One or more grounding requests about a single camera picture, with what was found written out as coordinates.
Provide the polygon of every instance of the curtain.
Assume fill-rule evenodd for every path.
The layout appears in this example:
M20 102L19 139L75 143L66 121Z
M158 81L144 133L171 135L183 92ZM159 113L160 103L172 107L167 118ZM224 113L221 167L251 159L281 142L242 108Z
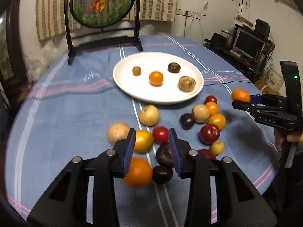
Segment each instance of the curtain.
M141 0L140 20L175 21L177 0ZM125 17L135 19L136 1ZM65 33L64 0L36 0L36 24L40 41ZM81 25L69 13L70 30Z

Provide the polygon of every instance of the human hand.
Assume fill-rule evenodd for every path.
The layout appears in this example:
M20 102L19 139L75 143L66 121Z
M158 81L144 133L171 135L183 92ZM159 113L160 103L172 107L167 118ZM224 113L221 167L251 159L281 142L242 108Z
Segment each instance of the human hand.
M276 143L275 143L276 149L281 151L284 138L277 129L275 129L274 134L275 134L275 139L276 139ZM297 147L297 150L296 150L296 155L303 152L303 131L290 132L287 135L287 141L298 143L298 147Z

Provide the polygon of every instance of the tablecloth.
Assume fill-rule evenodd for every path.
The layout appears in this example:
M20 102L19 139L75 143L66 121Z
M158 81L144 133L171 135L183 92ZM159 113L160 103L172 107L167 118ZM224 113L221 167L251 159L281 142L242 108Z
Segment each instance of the tablecloth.
M227 120L219 138L225 143L225 151L217 159L230 156L259 192L265 192L278 169L273 129L255 123L247 112L233 109L230 98L235 88L250 94L260 94L260 91L225 60L192 40L149 35L142 36L141 41L144 52L164 52L188 60L203 73L205 80L196 98L170 106L157 105L161 113L158 125L174 127L179 139L187 140L193 149L207 148L197 138L202 125L195 124L185 131L178 120L194 105L203 103L206 96L215 95L220 113ZM106 138L110 125L125 122L136 130L152 131L152 127L138 120L138 113L147 103L122 92L112 77L114 65L135 53L138 53L135 47L126 45L84 52L74 58L71 66L64 53L34 85L14 122L6 154L7 197L24 219L74 156L89 159L111 148ZM233 80L243 82L210 85ZM154 167L157 148L155 144L149 154L134 153L134 156L149 157ZM92 181L93 178L88 194L88 222L92 222ZM189 183L190 180L179 179L175 172L166 185L150 183L141 189L129 188L115 179L120 225L183 226ZM211 222L216 222L216 216L213 200Z

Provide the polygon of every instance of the goldfish embroidery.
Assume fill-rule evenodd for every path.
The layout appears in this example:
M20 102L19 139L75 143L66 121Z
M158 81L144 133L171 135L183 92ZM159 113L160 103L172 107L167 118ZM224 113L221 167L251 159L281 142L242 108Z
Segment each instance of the goldfish embroidery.
M105 1L101 0L101 1L94 1L93 3L90 4L90 8L91 10L93 10L93 15L97 16L100 14L100 12L104 9L105 7Z

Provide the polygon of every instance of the white plate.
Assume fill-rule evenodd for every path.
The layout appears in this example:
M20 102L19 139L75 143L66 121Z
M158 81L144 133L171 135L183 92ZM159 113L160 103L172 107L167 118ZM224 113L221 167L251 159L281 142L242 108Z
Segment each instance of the white plate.
M181 66L179 73L167 70L171 62ZM141 68L141 75L133 75L134 66ZM152 86L149 82L149 75L153 71L163 74L163 83L159 87ZM178 82L182 76L195 79L193 91L186 93L179 89ZM113 69L113 77L118 87L130 96L148 103L164 105L189 100L199 94L204 85L202 73L193 64L178 56L159 52L137 53L120 60Z

